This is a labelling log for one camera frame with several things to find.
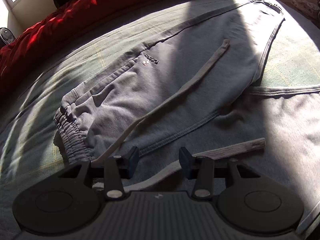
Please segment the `grey sweatpants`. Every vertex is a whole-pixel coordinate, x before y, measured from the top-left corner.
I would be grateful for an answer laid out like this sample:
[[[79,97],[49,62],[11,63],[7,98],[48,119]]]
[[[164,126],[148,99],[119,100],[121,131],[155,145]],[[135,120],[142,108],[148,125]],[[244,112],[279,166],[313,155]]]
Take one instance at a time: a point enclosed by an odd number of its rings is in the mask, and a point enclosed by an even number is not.
[[[216,157],[263,138],[244,163],[300,196],[298,233],[319,214],[319,29],[291,8],[260,0],[191,16],[72,89],[54,120],[70,163],[138,147],[126,191],[169,178],[181,147]]]

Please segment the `pink clothes pile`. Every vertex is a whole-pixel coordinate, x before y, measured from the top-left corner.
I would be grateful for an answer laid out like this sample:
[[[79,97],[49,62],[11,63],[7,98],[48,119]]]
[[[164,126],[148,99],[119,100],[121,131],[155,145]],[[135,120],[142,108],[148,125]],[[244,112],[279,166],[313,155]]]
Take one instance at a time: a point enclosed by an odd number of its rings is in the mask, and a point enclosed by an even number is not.
[[[305,16],[319,20],[319,6],[307,0],[291,0],[291,4]]]

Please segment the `green plaid bed blanket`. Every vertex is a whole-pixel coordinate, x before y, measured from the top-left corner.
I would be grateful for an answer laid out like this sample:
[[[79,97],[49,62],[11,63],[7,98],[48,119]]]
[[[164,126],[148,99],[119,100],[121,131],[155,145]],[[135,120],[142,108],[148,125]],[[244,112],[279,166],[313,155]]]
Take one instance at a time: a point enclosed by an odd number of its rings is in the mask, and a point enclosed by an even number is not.
[[[11,211],[15,197],[71,164],[54,120],[67,93],[132,47],[191,16],[253,1],[260,0],[164,0],[132,8],[83,33],[8,91],[8,100],[1,100],[1,239],[13,239],[20,232]],[[290,8],[279,0],[261,1]],[[319,214],[298,234],[307,237],[318,225]]]

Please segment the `red duvet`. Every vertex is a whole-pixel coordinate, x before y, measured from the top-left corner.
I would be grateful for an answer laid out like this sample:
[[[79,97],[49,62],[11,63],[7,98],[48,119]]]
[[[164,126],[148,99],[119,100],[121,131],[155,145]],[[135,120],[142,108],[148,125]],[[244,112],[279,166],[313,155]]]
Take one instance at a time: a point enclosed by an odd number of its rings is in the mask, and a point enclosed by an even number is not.
[[[93,23],[140,2],[155,0],[71,0],[41,22],[26,29],[1,49],[1,87],[16,83],[32,72],[35,61],[52,55],[69,38]]]

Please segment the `black backpack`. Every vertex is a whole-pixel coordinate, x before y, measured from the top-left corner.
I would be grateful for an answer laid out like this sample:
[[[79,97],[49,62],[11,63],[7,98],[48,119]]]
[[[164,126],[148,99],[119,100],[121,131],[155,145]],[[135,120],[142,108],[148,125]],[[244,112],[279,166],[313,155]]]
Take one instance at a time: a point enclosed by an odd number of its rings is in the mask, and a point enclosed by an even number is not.
[[[8,28],[0,28],[1,47],[12,43],[15,40],[13,33]]]

